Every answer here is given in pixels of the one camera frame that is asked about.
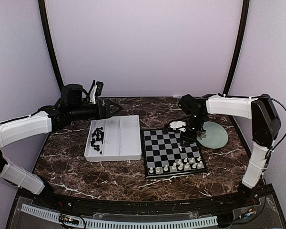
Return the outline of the white plastic parts tray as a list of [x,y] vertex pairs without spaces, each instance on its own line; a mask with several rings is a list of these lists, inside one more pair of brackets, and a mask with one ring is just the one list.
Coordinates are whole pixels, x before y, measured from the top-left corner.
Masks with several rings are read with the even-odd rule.
[[[100,155],[91,147],[91,134],[97,127],[103,127],[105,132],[105,126],[109,120],[117,122],[117,135],[115,140],[109,145],[103,141],[102,154]],[[84,156],[90,162],[140,160],[142,158],[142,150],[139,116],[114,116],[108,119],[91,121]]]

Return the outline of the black and grey chessboard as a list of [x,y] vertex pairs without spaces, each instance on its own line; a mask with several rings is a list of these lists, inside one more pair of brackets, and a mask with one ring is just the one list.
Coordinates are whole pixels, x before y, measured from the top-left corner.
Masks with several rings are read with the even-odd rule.
[[[201,153],[200,147],[196,144],[190,144],[183,148],[181,152],[179,146],[181,146],[180,140],[181,132],[177,130],[167,129],[150,129],[141,131],[142,141],[142,154],[144,160],[145,177],[147,179],[152,178],[164,178],[179,175],[199,174],[207,171],[207,166]],[[192,169],[192,164],[199,163],[197,158],[201,157],[203,163],[202,167]],[[179,164],[177,161],[180,159],[184,163],[184,159],[188,159],[189,168],[178,170]],[[194,158],[195,162],[191,163],[190,159]],[[171,171],[171,166],[176,163],[176,171]],[[168,171],[164,171],[163,168],[168,165]],[[149,169],[153,167],[154,172],[149,173]],[[156,168],[160,167],[160,173],[156,173]]]

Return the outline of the white chess king piece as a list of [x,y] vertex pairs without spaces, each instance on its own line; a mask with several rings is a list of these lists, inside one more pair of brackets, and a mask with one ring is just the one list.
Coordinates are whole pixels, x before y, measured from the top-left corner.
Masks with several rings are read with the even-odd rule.
[[179,171],[180,171],[180,170],[183,170],[183,166],[184,166],[183,163],[180,163],[179,166],[178,166],[178,170],[179,170]]

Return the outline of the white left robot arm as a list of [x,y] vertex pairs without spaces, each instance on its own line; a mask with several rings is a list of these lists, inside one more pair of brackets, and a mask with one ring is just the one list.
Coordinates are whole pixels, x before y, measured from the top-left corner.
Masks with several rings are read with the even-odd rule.
[[62,130],[77,120],[107,119],[121,110],[121,105],[110,100],[97,101],[95,104],[56,104],[41,107],[37,112],[27,116],[0,122],[0,178],[39,195],[41,203],[47,208],[54,208],[58,204],[58,198],[47,190],[52,188],[51,185],[39,176],[4,158],[2,149],[9,144],[35,135]]

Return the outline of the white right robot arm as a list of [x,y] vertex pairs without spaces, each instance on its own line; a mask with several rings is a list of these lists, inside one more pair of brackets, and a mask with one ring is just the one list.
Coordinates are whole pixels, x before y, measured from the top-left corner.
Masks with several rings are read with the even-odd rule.
[[203,133],[203,124],[208,115],[229,115],[246,118],[252,122],[253,150],[249,164],[242,178],[242,185],[253,189],[266,169],[274,149],[281,143],[276,141],[281,120],[274,103],[276,99],[268,94],[260,96],[230,96],[206,94],[181,97],[178,106],[189,116],[183,133],[186,142],[193,142]]

